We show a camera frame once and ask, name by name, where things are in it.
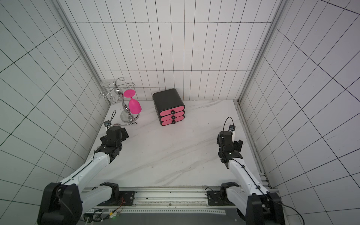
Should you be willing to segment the pink bottom drawer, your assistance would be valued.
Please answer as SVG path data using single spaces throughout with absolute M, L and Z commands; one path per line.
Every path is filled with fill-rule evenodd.
M 167 126 L 167 125 L 175 124 L 175 123 L 178 123 L 178 122 L 180 122 L 180 121 L 182 121 L 184 119 L 185 119 L 184 116 L 176 117 L 174 120 L 167 120 L 167 121 L 161 122 L 161 125 L 162 126 Z

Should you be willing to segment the pink drawer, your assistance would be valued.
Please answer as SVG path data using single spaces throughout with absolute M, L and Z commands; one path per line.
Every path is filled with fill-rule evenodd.
M 175 107 L 175 108 L 172 108 L 172 109 L 161 111 L 159 113 L 159 115 L 161 117 L 164 117 L 164 116 L 167 116 L 167 115 L 171 115 L 171 114 L 175 114 L 177 112 L 183 111 L 184 109 L 185 109 L 185 106 L 179 106 L 179 107 Z
M 180 117 L 180 116 L 183 116 L 185 114 L 184 111 L 179 111 L 179 112 L 176 112 L 175 114 L 169 114 L 169 115 L 166 115 L 166 116 L 163 116 L 160 118 L 160 120 L 162 122 L 165 122 L 165 121 L 168 121 L 168 120 L 173 120 L 177 117 Z
M 178 123 L 178 122 L 180 122 L 180 121 L 182 121 L 184 119 L 185 119 L 184 116 L 176 117 L 174 120 L 167 120 L 167 121 L 161 122 L 161 125 L 162 126 L 167 126 L 167 125 L 175 124 L 175 123 Z

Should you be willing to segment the pink top drawer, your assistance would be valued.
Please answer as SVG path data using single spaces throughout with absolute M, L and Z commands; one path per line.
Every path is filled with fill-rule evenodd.
M 179 106 L 179 107 L 175 107 L 175 108 L 172 108 L 172 109 L 161 111 L 159 113 L 159 115 L 161 117 L 164 117 L 164 116 L 167 116 L 167 115 L 171 115 L 171 114 L 175 114 L 177 112 L 183 111 L 184 109 L 185 109 L 185 106 Z

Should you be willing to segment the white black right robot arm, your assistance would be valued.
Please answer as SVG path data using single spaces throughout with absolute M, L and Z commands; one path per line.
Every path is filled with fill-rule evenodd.
M 247 225 L 264 225 L 266 219 L 284 225 L 282 201 L 277 193 L 271 193 L 249 171 L 241 155 L 242 141 L 234 141 L 232 131 L 221 131 L 217 144 L 221 162 L 237 179 L 237 182 L 221 185 L 221 198 L 236 206 Z

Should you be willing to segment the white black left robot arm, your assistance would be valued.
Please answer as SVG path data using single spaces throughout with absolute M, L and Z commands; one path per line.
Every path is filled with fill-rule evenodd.
M 104 203 L 124 206 L 117 183 L 104 182 L 85 194 L 82 191 L 122 150 L 122 142 L 129 137 L 125 128 L 112 126 L 101 137 L 101 145 L 79 169 L 58 183 L 48 184 L 44 191 L 37 217 L 39 225 L 76 225 L 84 213 Z

